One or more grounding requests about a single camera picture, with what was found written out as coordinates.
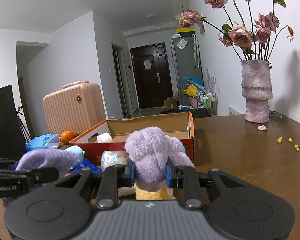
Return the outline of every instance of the box on floor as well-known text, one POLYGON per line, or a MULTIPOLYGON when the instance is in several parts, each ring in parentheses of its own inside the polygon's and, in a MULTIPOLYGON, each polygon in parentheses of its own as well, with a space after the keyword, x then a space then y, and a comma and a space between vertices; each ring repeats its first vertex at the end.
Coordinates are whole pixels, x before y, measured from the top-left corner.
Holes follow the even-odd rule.
POLYGON ((179 98, 168 98, 164 100, 163 103, 163 109, 164 110, 172 110, 172 109, 178 109, 179 106, 179 98))
POLYGON ((81 147, 86 158, 95 165, 100 165, 103 151, 124 150, 125 141, 131 133, 151 126, 157 126, 166 135, 178 138, 191 161, 194 161, 194 122, 191 112, 105 120, 70 141, 70 145, 81 147), (105 132, 111 135, 113 142, 96 142, 96 136, 105 132))

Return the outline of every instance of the paper notice on door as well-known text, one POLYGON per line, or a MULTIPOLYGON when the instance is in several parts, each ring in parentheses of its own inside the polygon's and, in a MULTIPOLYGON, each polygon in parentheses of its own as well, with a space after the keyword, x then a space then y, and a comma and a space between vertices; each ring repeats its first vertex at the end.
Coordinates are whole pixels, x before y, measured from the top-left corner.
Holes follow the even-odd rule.
POLYGON ((143 63, 145 64, 145 69, 150 69, 151 68, 151 60, 146 59, 143 61, 143 63))

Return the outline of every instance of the orange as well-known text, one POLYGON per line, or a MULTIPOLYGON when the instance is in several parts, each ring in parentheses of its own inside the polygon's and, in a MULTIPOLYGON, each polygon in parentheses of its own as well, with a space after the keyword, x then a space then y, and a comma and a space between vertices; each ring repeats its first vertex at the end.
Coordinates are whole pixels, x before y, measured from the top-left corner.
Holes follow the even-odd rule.
POLYGON ((73 138, 74 134, 71 131, 64 131, 60 136, 60 139, 64 144, 68 144, 73 138))

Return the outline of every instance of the purple plush toy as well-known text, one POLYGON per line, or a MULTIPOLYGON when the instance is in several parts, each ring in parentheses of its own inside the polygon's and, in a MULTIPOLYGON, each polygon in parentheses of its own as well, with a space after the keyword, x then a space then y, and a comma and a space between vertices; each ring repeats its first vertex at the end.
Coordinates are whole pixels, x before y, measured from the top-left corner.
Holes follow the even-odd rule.
MULTIPOLYGON (((75 153, 53 149, 35 149, 27 152, 20 159, 16 171, 36 170, 41 168, 56 168, 59 177, 64 177, 74 161, 78 158, 75 153)), ((32 187, 30 191, 37 190, 41 185, 32 187)), ((7 207, 14 198, 4 198, 3 205, 7 207)))
POLYGON ((150 192, 167 186, 165 176, 168 157, 175 166, 194 167, 182 142, 165 135, 158 127, 148 127, 129 135, 125 150, 136 165, 136 185, 150 192))

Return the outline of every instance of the wooden table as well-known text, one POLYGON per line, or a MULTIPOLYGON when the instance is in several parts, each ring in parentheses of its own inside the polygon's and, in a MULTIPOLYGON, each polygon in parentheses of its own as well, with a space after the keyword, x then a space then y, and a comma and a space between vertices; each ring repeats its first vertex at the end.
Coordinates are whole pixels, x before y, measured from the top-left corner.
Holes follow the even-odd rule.
MULTIPOLYGON (((300 240, 300 152, 294 147, 300 142, 300 123, 284 117, 266 124, 268 131, 258 131, 257 124, 237 115, 195 119, 194 126, 197 170, 219 168, 287 200, 296 212, 289 240, 300 240)), ((10 240, 3 210, 0 200, 0 237, 10 240)))

